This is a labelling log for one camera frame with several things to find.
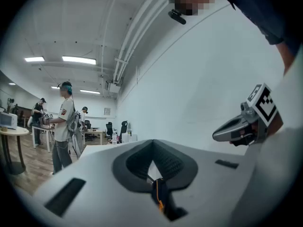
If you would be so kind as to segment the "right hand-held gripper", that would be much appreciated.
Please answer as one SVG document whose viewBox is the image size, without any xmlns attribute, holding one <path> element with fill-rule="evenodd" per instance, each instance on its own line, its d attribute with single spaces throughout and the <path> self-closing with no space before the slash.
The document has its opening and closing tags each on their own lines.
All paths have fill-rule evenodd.
<svg viewBox="0 0 303 227">
<path fill-rule="evenodd" d="M 257 85 L 236 116 L 214 132 L 214 140 L 234 146 L 261 143 L 283 126 L 282 118 L 266 84 Z"/>
</svg>

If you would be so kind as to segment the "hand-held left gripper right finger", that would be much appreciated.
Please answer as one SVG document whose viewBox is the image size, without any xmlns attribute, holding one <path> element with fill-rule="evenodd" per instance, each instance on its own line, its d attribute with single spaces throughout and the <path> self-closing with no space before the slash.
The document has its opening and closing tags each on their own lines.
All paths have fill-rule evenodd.
<svg viewBox="0 0 303 227">
<path fill-rule="evenodd" d="M 257 147 L 239 156 L 154 140 L 153 154 L 167 187 L 164 211 L 153 211 L 154 226 L 210 227 L 228 221 L 251 176 Z"/>
</svg>

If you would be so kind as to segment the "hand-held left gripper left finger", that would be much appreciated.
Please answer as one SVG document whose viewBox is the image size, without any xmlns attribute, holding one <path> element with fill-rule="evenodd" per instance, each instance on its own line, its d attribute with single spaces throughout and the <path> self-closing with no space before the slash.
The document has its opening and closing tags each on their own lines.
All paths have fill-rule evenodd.
<svg viewBox="0 0 303 227">
<path fill-rule="evenodd" d="M 140 142 L 82 155 L 33 195 L 35 213 L 59 227 L 164 227 L 151 195 L 134 193 L 114 177 L 114 159 Z"/>
</svg>

